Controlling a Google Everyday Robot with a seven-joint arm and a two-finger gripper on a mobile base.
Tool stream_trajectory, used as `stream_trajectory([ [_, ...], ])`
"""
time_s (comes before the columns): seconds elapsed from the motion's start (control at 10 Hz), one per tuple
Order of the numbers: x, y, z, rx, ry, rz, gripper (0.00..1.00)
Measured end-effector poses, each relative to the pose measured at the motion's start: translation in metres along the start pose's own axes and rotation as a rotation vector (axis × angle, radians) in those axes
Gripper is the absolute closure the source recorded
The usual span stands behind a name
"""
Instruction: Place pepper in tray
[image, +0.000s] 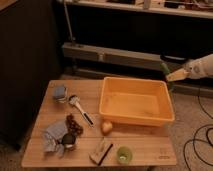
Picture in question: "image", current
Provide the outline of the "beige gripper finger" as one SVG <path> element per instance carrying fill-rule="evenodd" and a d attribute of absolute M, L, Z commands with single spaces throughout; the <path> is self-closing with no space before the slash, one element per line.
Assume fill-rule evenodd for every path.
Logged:
<path fill-rule="evenodd" d="M 166 79 L 171 82 L 171 81 L 179 81 L 179 80 L 184 80 L 187 78 L 187 76 L 189 75 L 189 73 L 181 68 L 181 69 L 178 69 L 176 70 L 175 72 L 172 72 L 170 74 L 168 74 L 166 76 Z"/>

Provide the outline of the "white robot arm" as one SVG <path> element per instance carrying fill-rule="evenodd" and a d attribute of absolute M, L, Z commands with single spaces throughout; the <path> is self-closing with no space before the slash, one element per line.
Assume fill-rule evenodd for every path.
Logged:
<path fill-rule="evenodd" d="M 213 76 L 213 53 L 198 59 L 189 60 L 180 69 L 169 73 L 166 76 L 166 80 L 171 82 L 187 78 L 201 79 L 209 76 Z"/>

